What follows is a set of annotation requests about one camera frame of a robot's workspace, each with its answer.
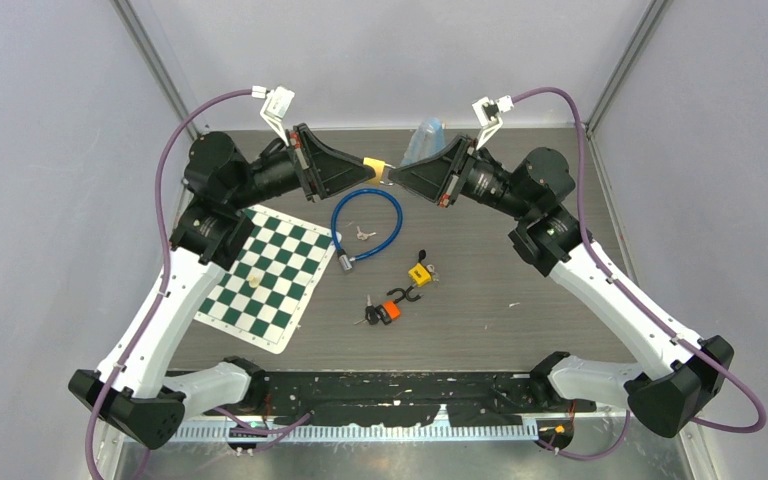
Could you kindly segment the small silver keys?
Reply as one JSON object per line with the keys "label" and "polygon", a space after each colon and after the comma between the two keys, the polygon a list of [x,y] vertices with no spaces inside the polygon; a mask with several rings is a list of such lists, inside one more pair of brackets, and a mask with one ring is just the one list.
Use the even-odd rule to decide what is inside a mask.
{"label": "small silver keys", "polygon": [[360,227],[357,227],[356,238],[360,241],[367,241],[370,237],[375,236],[376,232],[364,232]]}

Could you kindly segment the brass padlock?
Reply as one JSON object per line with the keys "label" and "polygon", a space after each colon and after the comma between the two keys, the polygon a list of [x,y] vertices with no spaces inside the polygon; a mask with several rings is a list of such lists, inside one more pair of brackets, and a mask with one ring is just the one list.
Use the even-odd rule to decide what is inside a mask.
{"label": "brass padlock", "polygon": [[391,182],[384,179],[385,173],[388,169],[392,168],[392,165],[388,164],[384,160],[365,157],[363,164],[373,170],[374,176],[366,181],[370,185],[391,185]]}

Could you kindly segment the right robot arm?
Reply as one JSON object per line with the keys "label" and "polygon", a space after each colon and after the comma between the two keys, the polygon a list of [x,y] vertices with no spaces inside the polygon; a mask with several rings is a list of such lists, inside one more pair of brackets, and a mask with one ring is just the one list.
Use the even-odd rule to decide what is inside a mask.
{"label": "right robot arm", "polygon": [[511,216],[514,250],[542,276],[586,305],[625,345],[632,363],[588,361],[554,352],[535,366],[531,397],[544,410],[567,400],[628,409],[651,432],[676,436],[720,391],[732,346],[701,338],[617,270],[562,204],[575,187],[558,151],[538,147],[507,171],[474,140],[460,135],[439,153],[392,170],[396,185],[440,207],[461,196]]}

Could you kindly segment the blue cable lock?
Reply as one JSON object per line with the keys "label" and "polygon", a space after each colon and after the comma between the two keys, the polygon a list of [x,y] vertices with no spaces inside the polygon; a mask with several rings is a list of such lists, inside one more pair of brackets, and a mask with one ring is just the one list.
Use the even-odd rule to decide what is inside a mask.
{"label": "blue cable lock", "polygon": [[[393,222],[392,228],[387,235],[384,234],[384,230],[380,222],[376,223],[376,219],[370,220],[367,215],[374,215],[373,209],[367,208],[361,211],[359,208],[354,212],[354,219],[348,222],[344,222],[341,219],[343,210],[348,206],[351,201],[358,200],[361,197],[376,197],[379,199],[379,205],[382,206],[387,203],[392,210],[391,220]],[[355,189],[343,196],[335,205],[332,210],[332,214],[329,220],[329,230],[331,235],[332,244],[334,246],[335,258],[344,273],[351,272],[355,264],[368,260],[370,258],[379,255],[383,250],[391,246],[400,232],[402,231],[404,224],[404,209],[399,200],[391,193],[380,188],[361,188]],[[373,240],[373,245],[366,247],[363,251],[351,253],[346,250],[343,245],[343,237],[340,234],[342,227],[353,227],[351,237],[355,240],[367,243],[370,239]],[[370,237],[367,241],[360,241],[356,238],[357,227],[360,227],[364,232],[376,232],[375,236]]]}

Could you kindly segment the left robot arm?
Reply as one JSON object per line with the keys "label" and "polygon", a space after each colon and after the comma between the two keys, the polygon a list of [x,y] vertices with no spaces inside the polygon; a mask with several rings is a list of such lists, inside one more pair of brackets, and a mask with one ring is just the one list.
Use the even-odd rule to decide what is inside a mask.
{"label": "left robot arm", "polygon": [[324,144],[300,124],[247,161],[233,139],[210,132],[189,150],[184,177],[193,197],[162,236],[160,276],[123,337],[69,391],[108,425],[144,447],[165,445],[187,419],[217,407],[258,412],[267,398],[262,368],[232,356],[169,376],[170,361],[197,311],[232,268],[254,230],[247,209],[293,190],[314,201],[372,180],[369,160]]}

